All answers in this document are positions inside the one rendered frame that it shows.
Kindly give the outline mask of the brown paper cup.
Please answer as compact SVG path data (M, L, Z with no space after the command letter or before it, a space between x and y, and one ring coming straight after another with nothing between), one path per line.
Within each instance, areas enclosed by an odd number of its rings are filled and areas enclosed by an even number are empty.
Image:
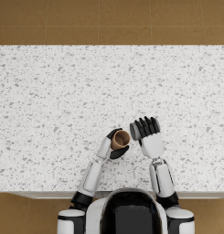
M130 142L130 135L124 130L119 130L112 138L111 148L113 150L119 150L126 147Z

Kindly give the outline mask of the robot body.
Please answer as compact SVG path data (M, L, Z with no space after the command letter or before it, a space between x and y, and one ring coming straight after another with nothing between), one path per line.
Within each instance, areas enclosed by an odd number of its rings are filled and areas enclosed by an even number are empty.
M117 189L90 204L86 234L168 234L166 213L142 189Z

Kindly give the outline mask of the grey cup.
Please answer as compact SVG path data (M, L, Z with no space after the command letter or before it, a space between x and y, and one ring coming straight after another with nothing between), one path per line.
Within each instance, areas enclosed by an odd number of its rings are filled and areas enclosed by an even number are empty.
M154 118L144 117L130 124L130 133L135 141L140 141L146 136L159 133L160 127L158 121Z

